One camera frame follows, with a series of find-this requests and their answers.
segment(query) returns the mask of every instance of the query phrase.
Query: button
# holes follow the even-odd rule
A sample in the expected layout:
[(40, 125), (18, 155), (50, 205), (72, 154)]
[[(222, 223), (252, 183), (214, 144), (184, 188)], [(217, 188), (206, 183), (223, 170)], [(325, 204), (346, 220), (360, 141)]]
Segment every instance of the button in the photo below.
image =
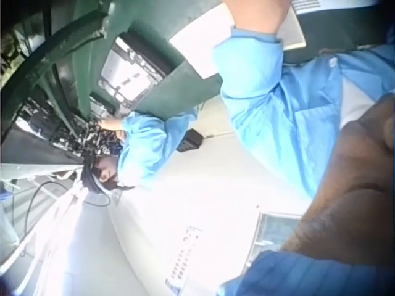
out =
[(333, 68), (334, 66), (336, 66), (338, 64), (338, 58), (337, 57), (333, 57), (332, 59), (329, 60), (329, 66), (331, 68)]

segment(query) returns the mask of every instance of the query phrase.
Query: black box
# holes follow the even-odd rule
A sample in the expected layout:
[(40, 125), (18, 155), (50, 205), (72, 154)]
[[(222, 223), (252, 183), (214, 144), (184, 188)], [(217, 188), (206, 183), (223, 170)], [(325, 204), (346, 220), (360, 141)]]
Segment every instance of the black box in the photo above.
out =
[(185, 152), (189, 150), (198, 149), (200, 148), (202, 142), (203, 142), (203, 136), (199, 134), (195, 129), (191, 128), (186, 132), (180, 145), (178, 145), (177, 151)]

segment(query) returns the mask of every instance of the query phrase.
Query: skin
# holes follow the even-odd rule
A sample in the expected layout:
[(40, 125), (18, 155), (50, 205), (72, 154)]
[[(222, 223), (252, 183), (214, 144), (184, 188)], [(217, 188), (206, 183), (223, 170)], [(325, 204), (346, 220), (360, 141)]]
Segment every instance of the skin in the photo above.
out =
[[(115, 135), (122, 142), (126, 140), (126, 132), (122, 130), (122, 119), (108, 118), (99, 121), (99, 126), (104, 130), (115, 131)], [(116, 156), (105, 156), (99, 159), (95, 167), (101, 171), (99, 181), (104, 183), (109, 179), (116, 178), (117, 180), (117, 164), (118, 157)]]
[(394, 264), (394, 95), (347, 124), (317, 195), (282, 250), (347, 264)]
[(291, 0), (223, 0), (239, 29), (275, 34), (284, 22)]
[(118, 181), (117, 164), (117, 156), (108, 155), (101, 157), (99, 161), (94, 165), (101, 172), (99, 176), (99, 181), (104, 183), (112, 178), (115, 178), (115, 180)]

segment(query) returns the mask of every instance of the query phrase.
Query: shirt sleeve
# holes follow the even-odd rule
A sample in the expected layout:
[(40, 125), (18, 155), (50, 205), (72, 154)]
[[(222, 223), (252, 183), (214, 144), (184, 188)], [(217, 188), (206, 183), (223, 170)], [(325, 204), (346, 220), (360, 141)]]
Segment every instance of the shirt sleeve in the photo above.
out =
[(121, 170), (138, 166), (142, 177), (150, 177), (168, 160), (182, 141), (189, 123), (197, 118), (196, 109), (163, 121), (151, 115), (132, 112), (123, 119), (128, 153)]
[(305, 191), (294, 110), (287, 100), (283, 45), (275, 35), (234, 29), (213, 52), (222, 99), (244, 147), (274, 175)]

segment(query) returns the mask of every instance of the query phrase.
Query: dark hair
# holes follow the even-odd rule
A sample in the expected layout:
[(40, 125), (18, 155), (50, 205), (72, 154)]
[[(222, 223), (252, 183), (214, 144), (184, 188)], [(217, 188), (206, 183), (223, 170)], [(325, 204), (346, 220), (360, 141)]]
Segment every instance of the dark hair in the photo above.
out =
[[(100, 156), (89, 155), (84, 158), (84, 167), (82, 169), (81, 181), (84, 187), (88, 188), (89, 191), (97, 194), (105, 194), (102, 188), (97, 184), (101, 175), (100, 169), (95, 165), (100, 161)], [(108, 179), (106, 182), (101, 182), (101, 185), (108, 191), (114, 189), (130, 190), (135, 187), (124, 187), (118, 186), (118, 182), (115, 180), (115, 176)]]

